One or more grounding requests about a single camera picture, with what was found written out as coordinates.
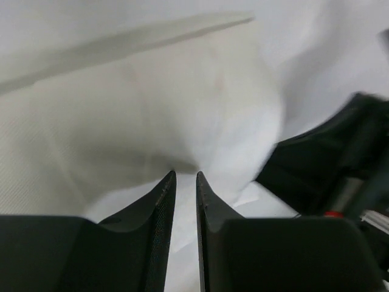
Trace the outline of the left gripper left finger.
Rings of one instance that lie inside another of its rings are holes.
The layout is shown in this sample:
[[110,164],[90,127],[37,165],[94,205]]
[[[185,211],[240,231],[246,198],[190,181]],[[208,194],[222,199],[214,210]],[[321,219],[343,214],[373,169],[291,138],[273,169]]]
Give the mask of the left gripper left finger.
[[93,223],[3,215],[2,291],[163,291],[176,199],[169,172],[149,193]]

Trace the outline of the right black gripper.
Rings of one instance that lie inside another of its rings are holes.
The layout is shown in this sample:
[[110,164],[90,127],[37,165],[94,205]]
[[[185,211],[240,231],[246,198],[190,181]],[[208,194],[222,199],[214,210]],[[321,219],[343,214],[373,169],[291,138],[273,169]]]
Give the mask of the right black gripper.
[[388,101],[354,94],[323,124],[279,142],[256,181],[300,215],[358,220],[388,196]]

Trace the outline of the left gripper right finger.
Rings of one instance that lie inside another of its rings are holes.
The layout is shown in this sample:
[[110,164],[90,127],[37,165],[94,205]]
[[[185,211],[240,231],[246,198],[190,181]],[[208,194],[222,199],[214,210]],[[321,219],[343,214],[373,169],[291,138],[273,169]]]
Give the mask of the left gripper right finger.
[[202,291],[383,291],[356,226],[331,217],[245,218],[196,177]]

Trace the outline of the white pleated skirt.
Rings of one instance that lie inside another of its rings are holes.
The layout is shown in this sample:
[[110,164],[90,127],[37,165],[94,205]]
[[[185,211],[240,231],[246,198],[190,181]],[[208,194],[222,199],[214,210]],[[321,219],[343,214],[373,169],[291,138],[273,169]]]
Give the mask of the white pleated skirt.
[[252,17],[188,18],[1,57],[1,212],[100,220],[178,174],[167,291],[199,291],[195,181],[244,198],[278,142]]

